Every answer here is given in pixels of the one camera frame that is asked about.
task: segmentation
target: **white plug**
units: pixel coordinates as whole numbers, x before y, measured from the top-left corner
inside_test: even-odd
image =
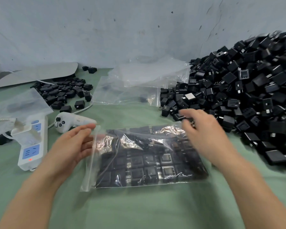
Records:
[[[40,134],[32,128],[32,125],[25,125],[21,128],[14,128],[11,136],[21,146],[31,146],[41,142]]]

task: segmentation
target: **game controller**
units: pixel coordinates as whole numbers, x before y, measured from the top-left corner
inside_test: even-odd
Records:
[[[58,132],[65,133],[69,131],[71,127],[77,127],[89,123],[96,124],[96,121],[73,113],[61,112],[55,118],[54,127]]]

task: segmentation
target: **right hand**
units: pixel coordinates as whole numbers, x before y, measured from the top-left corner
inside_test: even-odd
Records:
[[[222,162],[239,156],[213,115],[195,109],[182,109],[179,113],[195,120],[196,129],[187,119],[182,121],[182,128],[187,133],[192,146],[212,164],[218,167]]]

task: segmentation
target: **left hand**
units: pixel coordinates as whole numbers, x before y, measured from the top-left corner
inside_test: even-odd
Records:
[[[91,155],[93,136],[90,134],[94,128],[95,124],[82,125],[61,135],[34,173],[61,185],[76,165]]]

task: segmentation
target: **pile of black adapters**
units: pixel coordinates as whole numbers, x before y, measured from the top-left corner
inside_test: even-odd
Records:
[[[286,164],[286,32],[223,46],[190,64],[188,83],[161,89],[162,116],[179,121],[179,109],[203,109],[271,165]]]

